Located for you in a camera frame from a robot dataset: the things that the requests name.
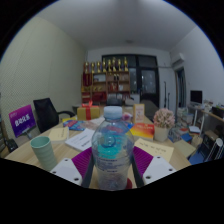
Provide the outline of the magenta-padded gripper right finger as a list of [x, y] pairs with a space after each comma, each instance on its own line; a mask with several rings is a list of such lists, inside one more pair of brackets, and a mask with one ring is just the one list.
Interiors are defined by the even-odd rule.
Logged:
[[176, 171], [162, 156], [152, 156], [137, 146], [133, 149], [132, 169], [138, 188]]

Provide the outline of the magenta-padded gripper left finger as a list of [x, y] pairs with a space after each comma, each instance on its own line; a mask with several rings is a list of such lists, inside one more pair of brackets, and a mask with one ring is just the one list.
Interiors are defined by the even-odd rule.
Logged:
[[94, 160], [90, 148], [79, 153], [72, 159], [62, 159], [51, 173], [76, 185], [88, 188], [91, 183]]

